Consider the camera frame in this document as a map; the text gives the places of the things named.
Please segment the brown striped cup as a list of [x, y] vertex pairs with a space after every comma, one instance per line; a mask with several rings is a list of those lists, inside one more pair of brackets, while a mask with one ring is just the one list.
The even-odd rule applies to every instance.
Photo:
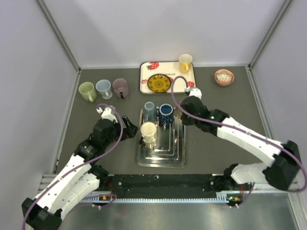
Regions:
[[174, 110], [174, 118], [179, 120], [182, 119], [182, 111], [178, 107]]

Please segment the dark blue mug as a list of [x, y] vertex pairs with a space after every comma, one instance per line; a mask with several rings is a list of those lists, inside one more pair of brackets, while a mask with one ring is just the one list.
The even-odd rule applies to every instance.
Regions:
[[162, 104], [158, 110], [159, 126], [164, 129], [169, 128], [174, 120], [173, 113], [174, 109], [170, 104], [168, 103]]

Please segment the purple mug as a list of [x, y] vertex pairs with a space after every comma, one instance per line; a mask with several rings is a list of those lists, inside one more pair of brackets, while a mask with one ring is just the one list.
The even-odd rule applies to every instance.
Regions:
[[124, 99], [129, 95], [129, 85], [125, 79], [119, 78], [114, 80], [112, 86], [118, 98]]

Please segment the light blue white mug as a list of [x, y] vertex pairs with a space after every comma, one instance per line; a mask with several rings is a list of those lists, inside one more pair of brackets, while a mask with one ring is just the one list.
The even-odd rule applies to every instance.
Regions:
[[111, 82], [109, 80], [98, 81], [95, 88], [104, 99], [110, 99], [113, 96]]

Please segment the green mug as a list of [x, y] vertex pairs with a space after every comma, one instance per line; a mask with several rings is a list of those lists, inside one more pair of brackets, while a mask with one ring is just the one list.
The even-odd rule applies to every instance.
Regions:
[[79, 86], [79, 93], [88, 102], [93, 103], [97, 98], [95, 86], [91, 82], [84, 82]]

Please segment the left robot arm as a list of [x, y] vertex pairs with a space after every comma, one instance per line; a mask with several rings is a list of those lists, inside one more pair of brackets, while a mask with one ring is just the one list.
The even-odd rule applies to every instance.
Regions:
[[107, 188], [108, 173], [96, 162], [120, 141], [134, 138], [138, 128], [123, 116], [120, 119], [100, 119], [89, 137], [81, 142], [66, 166], [35, 198], [22, 203], [24, 220], [35, 230], [57, 230], [66, 215], [89, 193]]

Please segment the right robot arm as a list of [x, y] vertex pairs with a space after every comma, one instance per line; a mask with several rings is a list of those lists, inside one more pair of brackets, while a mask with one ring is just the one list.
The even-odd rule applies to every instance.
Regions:
[[301, 162], [295, 142], [282, 143], [260, 135], [221, 110], [209, 110], [196, 96], [184, 99], [178, 109], [182, 113], [182, 124], [196, 126], [205, 133], [230, 141], [260, 159], [260, 163], [231, 165], [224, 177], [228, 189], [234, 190], [251, 182], [267, 183], [282, 191], [290, 190]]

